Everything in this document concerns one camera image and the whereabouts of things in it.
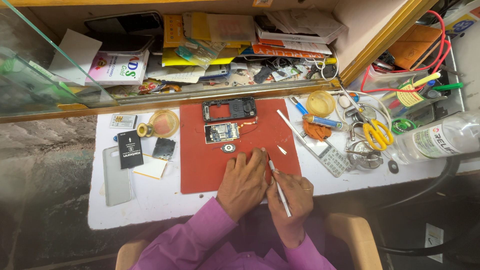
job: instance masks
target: glass panel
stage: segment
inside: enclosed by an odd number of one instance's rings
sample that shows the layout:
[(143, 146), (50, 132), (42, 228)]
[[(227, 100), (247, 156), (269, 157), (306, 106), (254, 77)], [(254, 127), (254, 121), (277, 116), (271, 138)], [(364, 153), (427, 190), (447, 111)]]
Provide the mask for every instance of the glass panel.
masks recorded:
[[(115, 99), (6, 0), (0, 9), (0, 117), (118, 106)], [(48, 71), (53, 58), (86, 75), (87, 86)]]

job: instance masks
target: shirt sleeve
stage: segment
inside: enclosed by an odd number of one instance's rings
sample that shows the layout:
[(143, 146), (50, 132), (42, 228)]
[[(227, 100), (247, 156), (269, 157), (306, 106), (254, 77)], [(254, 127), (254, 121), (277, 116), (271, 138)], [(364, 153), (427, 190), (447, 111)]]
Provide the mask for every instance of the shirt sleeve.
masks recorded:
[(335, 270), (335, 267), (323, 257), (305, 233), (305, 240), (296, 248), (283, 246), (288, 264), (292, 270)]
[(187, 223), (160, 234), (130, 269), (195, 269), (204, 253), (236, 226), (213, 197)]

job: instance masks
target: phone circuit board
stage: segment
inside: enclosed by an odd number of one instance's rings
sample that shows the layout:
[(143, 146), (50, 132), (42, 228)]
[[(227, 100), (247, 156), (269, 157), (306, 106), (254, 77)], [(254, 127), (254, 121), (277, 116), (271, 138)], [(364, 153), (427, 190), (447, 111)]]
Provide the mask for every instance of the phone circuit board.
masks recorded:
[(236, 123), (222, 123), (205, 126), (205, 143), (231, 141), (240, 138)]

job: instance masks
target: yellow scissors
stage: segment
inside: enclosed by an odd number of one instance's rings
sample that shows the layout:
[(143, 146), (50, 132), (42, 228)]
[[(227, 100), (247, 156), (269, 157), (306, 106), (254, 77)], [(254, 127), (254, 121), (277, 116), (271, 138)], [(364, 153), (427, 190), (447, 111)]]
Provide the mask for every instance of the yellow scissors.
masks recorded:
[[(388, 130), (388, 128), (384, 124), (380, 123), (378, 120), (368, 119), (363, 114), (363, 108), (360, 107), (353, 100), (352, 96), (350, 96), (348, 94), (348, 92), (345, 90), (345, 88), (343, 88), (342, 82), (340, 82), (340, 87), (342, 87), (343, 91), (345, 92), (345, 95), (350, 100), (350, 102), (355, 107), (355, 109), (358, 111), (360, 117), (363, 119), (363, 123), (364, 123), (363, 124), (363, 133), (365, 133), (365, 138), (367, 139), (370, 146), (374, 150), (378, 150), (378, 151), (386, 150), (387, 145), (391, 145), (393, 143), (393, 136), (392, 136), (392, 133), (390, 132), (390, 130)], [(385, 135), (382, 133), (382, 131), (378, 127), (381, 127), (385, 131), (388, 139), (387, 139), (387, 137), (385, 137)], [(377, 143), (380, 145), (380, 147), (378, 147), (374, 144), (374, 142), (372, 140), (372, 137), (377, 141)]]

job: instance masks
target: phone battery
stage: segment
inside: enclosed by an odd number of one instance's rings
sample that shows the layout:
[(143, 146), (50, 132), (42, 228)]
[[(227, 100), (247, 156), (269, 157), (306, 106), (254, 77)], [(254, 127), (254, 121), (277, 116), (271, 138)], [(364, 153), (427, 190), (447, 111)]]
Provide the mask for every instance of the phone battery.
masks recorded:
[(142, 165), (144, 159), (142, 156), (142, 146), (140, 137), (136, 130), (122, 132), (117, 134), (120, 152), (120, 168), (126, 169)]
[(111, 128), (133, 129), (137, 125), (137, 116), (129, 114), (114, 114), (110, 121)]

